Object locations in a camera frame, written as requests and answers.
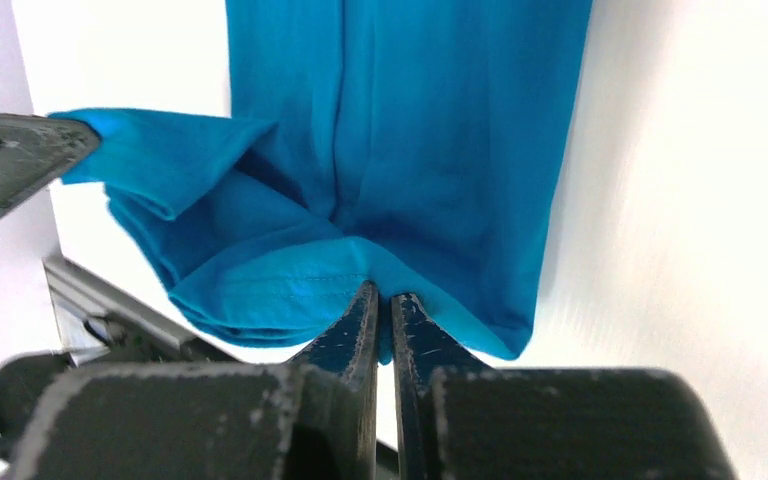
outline black plastic part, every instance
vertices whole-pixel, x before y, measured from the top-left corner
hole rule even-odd
[[[292,478],[304,367],[106,364],[61,377],[40,400],[11,465],[15,480]],[[318,451],[311,470],[333,468]]]
[[[0,218],[98,146],[80,122],[0,114]]]
[[[431,396],[440,478],[735,478],[701,402],[664,371],[447,369]]]
[[[299,425],[322,435],[337,459],[339,478],[373,478],[378,384],[375,286],[361,285],[342,317],[289,362],[316,367],[306,380]]]
[[[399,479],[399,452],[377,442],[375,445],[375,480]]]
[[[0,368],[0,459],[9,461],[43,390],[74,365],[68,354],[20,357]]]
[[[433,405],[428,395],[432,372],[441,366],[474,372],[489,367],[440,329],[425,313],[416,295],[393,297],[390,307],[399,417],[399,471],[403,479],[439,478]]]

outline blue fabric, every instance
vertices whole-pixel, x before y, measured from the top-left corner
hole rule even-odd
[[[56,114],[103,138],[64,181],[105,182],[172,301],[223,340],[309,340],[371,279],[513,359],[532,332],[589,11],[227,0],[233,118]]]

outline blue cloth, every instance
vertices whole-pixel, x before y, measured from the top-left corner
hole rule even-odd
[[[227,0],[233,118],[56,114],[103,139],[64,181],[104,182],[171,300],[223,340],[309,340],[370,279],[513,359],[532,332],[589,11]]]

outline seam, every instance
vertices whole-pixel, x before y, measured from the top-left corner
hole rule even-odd
[[[337,216],[340,209],[340,179],[337,168],[337,130],[340,122],[340,107],[343,103],[343,82],[346,78],[346,2],[337,0],[340,15],[340,72],[337,79],[336,102],[334,105],[334,125],[331,129],[331,174],[334,178],[334,207],[328,219],[331,223]]]
[[[370,170],[370,167],[372,166],[371,165],[372,164],[372,159],[374,158],[374,155],[372,153],[372,148],[373,148],[373,141],[372,141],[373,139],[372,139],[372,137],[375,134],[375,125],[374,125],[374,123],[375,123],[375,105],[377,105],[377,103],[375,103],[376,102],[376,98],[375,98],[375,63],[377,61],[377,58],[376,58],[377,56],[375,55],[376,54],[376,51],[375,51],[375,40],[376,40],[376,38],[375,38],[375,19],[377,18],[377,14],[378,14],[378,12],[375,11],[375,10],[377,9],[377,6],[378,6],[377,3],[371,4],[370,8],[372,8],[373,11],[369,13],[369,29],[370,29],[370,32],[369,32],[370,40],[369,41],[370,41],[370,43],[372,45],[370,45],[370,48],[369,48],[369,67],[368,67],[369,68],[369,71],[368,71],[368,74],[369,74],[369,116],[368,116],[367,122],[366,122],[366,128],[367,128],[367,130],[366,130],[366,155],[367,155],[367,158],[366,158],[366,165],[365,165],[365,168],[364,168],[364,175],[362,177],[362,180],[360,181],[359,188],[355,192],[353,192],[354,193],[354,197],[355,197],[353,202],[352,202],[353,204],[356,204],[356,203],[358,203],[358,201],[360,201],[360,195],[361,195],[361,191],[362,191],[361,189],[363,188],[363,185],[365,183],[364,180],[369,178],[369,170]]]
[[[292,300],[292,299],[315,299],[315,298],[327,298],[327,297],[343,297],[346,295],[354,294],[354,290],[347,290],[344,292],[336,292],[336,293],[320,293],[320,294],[311,294],[311,295],[280,295],[280,294],[273,294],[273,293],[252,293],[250,295],[240,295],[240,297],[234,296],[234,298],[231,299],[231,301],[234,300],[242,300],[242,302],[236,302],[236,303],[251,303],[252,298],[260,297],[261,301],[257,303],[269,303],[269,304],[277,304],[282,303],[279,302],[279,300]]]
[[[297,281],[316,281],[316,282],[324,282],[328,280],[341,280],[341,279],[354,279],[354,278],[367,278],[367,275],[361,275],[361,274],[354,274],[354,275],[334,275],[334,276],[324,276],[324,277],[271,277],[271,278],[256,278],[256,279],[229,279],[226,282],[226,285],[247,285],[247,284],[258,284],[258,283],[268,283],[268,282],[280,282],[280,281],[287,281],[287,280],[297,280]]]

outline stitching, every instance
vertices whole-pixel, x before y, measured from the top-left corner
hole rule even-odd
[[[341,204],[340,175],[337,168],[337,130],[340,127],[340,113],[343,107],[344,83],[346,81],[346,2],[340,2],[340,39],[339,39],[339,78],[336,85],[336,101],[334,102],[334,118],[331,124],[331,175],[334,179],[334,207],[329,214],[329,220],[334,220]]]
[[[269,299],[286,299],[286,298],[323,298],[323,297],[342,297],[345,295],[353,294],[353,290],[346,290],[344,292],[336,292],[336,293],[319,293],[319,294],[313,294],[313,295],[282,295],[279,293],[259,293],[259,292],[246,292],[243,294],[234,294],[233,298],[251,298],[251,297],[267,297]]]
[[[286,281],[286,280],[296,280],[296,281],[326,281],[326,280],[339,280],[339,279],[350,279],[350,278],[367,278],[368,275],[363,275],[360,273],[351,274],[351,275],[332,275],[332,276],[324,276],[324,277],[267,277],[267,278],[255,278],[255,279],[246,279],[246,278],[232,278],[228,279],[226,283],[228,285],[245,285],[245,284],[255,284],[255,283],[266,283],[266,282],[278,282],[278,281]]]

